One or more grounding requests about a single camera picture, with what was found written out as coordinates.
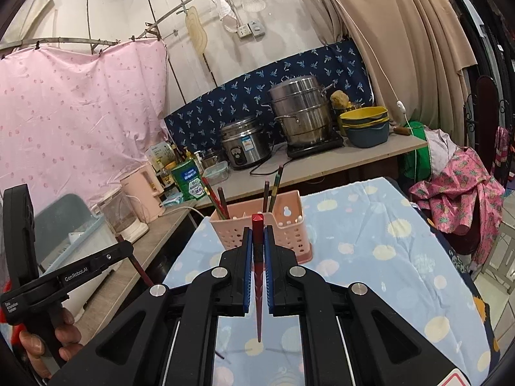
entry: navy blue patterned cloth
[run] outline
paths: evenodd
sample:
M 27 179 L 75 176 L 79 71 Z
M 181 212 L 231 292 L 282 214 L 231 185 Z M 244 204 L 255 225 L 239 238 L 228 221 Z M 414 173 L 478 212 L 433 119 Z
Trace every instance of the navy blue patterned cloth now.
M 273 62 L 222 84 L 165 117 L 176 143 L 190 149 L 220 146 L 220 129 L 249 115 L 258 117 L 268 141 L 285 140 L 274 120 L 268 90 L 290 78 L 313 75 L 320 84 L 334 83 L 351 101 L 372 105 L 367 70 L 351 39 Z

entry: finger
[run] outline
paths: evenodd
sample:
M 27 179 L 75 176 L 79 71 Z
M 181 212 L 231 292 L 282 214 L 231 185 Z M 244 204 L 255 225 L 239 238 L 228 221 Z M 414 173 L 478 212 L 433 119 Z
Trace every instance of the finger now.
M 61 343 L 76 343 L 82 338 L 80 331 L 73 325 L 61 325 L 56 328 L 56 338 Z
M 35 357 L 42 356 L 45 352 L 43 342 L 37 336 L 32 335 L 30 332 L 20 332 L 20 343 L 29 354 L 32 354 Z
M 67 325 L 73 325 L 75 323 L 75 318 L 73 317 L 71 312 L 66 308 L 63 308 L 63 320 L 64 323 Z
M 38 373 L 41 378 L 48 379 L 51 376 L 42 359 L 38 356 L 32 355 L 31 353 L 27 353 L 27 356 L 29 357 L 30 364 L 34 367 L 35 372 Z
M 71 357 L 74 357 L 82 348 L 83 346 L 81 344 L 69 344 L 59 349 L 59 355 L 64 361 L 69 361 Z

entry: white wall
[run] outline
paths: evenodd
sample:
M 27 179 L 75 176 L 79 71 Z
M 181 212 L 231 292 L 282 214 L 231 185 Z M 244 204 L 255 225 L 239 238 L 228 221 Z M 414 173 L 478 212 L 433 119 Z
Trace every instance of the white wall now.
M 89 0 L 91 38 L 125 41 L 130 37 L 123 0 Z M 86 0 L 52 0 L 40 15 L 37 25 L 27 38 L 83 37 L 88 38 Z M 91 53 L 83 43 L 60 43 L 62 49 Z
M 156 18 L 180 4 L 180 0 L 150 0 Z M 241 0 L 233 0 L 243 23 L 259 20 L 266 28 L 264 37 L 240 40 L 227 32 L 219 21 L 211 0 L 194 0 L 194 5 L 208 36 L 205 57 L 218 85 L 246 72 L 280 60 L 287 56 L 321 46 L 301 0 L 264 0 L 267 4 L 260 13 L 247 13 L 241 9 Z M 129 34 L 138 36 L 145 22 L 152 23 L 148 0 L 123 0 L 129 21 Z M 202 58 L 193 49 L 184 23 L 184 13 L 172 14 L 159 25 L 172 66 L 186 102 L 215 88 L 215 84 Z M 168 106 L 171 113 L 182 105 L 181 94 L 171 72 L 168 75 Z
M 266 35 L 249 36 L 240 40 L 227 32 L 211 0 L 194 0 L 202 26 L 208 36 L 205 50 L 211 71 L 218 85 L 242 74 L 321 45 L 304 10 L 302 0 L 264 0 L 266 8 L 260 13 L 241 9 L 241 0 L 233 0 L 243 23 L 259 20 Z M 180 4 L 180 0 L 150 0 L 156 18 Z M 184 23 L 184 13 L 172 14 L 160 25 L 161 35 L 168 47 L 169 58 L 186 102 L 216 87 L 203 58 L 195 53 Z M 88 37 L 86 0 L 53 0 L 27 36 Z M 145 30 L 145 22 L 153 23 L 148 0 L 89 0 L 91 37 L 102 40 L 126 41 Z M 84 44 L 61 43 L 63 49 L 89 53 Z M 184 105 L 176 80 L 169 69 L 165 114 Z

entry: wooden countertop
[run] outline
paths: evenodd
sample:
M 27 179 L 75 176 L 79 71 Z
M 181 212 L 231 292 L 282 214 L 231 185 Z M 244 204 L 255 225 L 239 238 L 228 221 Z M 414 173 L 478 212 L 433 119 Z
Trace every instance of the wooden countertop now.
M 345 146 L 331 151 L 322 152 L 306 158 L 300 158 L 290 162 L 284 167 L 281 178 L 281 187 L 300 183 L 310 179 L 315 179 L 323 175 L 336 173 L 342 170 L 359 167 L 370 162 L 383 160 L 384 158 L 404 154 L 418 148 L 427 146 L 423 141 L 414 136 L 403 136 L 391 134 L 386 143 L 376 147 L 361 149 L 352 146 Z M 257 172 L 265 173 L 274 171 L 279 165 L 289 160 L 286 154 L 286 144 L 281 146 L 272 158 L 262 164 Z M 213 186 L 216 191 L 218 187 L 223 187 L 226 200 L 228 202 L 240 198 L 245 198 L 263 192 L 265 179 L 270 180 L 270 188 L 274 183 L 274 175 L 270 176 L 250 176 L 249 169 L 234 171 L 231 170 L 229 178 L 220 184 Z M 202 208 L 210 206 L 211 202 L 207 197 L 197 202 L 196 207 Z
M 178 207 L 180 206 L 194 207 L 195 202 L 184 202 Z M 148 232 L 134 243 L 134 255 L 144 269 L 150 265 L 189 212 L 188 209 L 180 209 L 148 224 Z M 111 321 L 139 278 L 128 259 L 123 260 L 122 265 L 106 277 L 89 299 L 81 319 L 75 324 L 82 334 L 81 344 L 88 343 Z

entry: pink bedsheet curtain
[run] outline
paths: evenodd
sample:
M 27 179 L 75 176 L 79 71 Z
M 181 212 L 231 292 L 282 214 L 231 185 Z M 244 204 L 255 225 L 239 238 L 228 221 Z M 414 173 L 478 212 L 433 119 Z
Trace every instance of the pink bedsheet curtain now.
M 163 140 L 165 57 L 148 39 L 0 60 L 0 190 L 27 183 L 36 213 L 66 193 L 97 203 Z

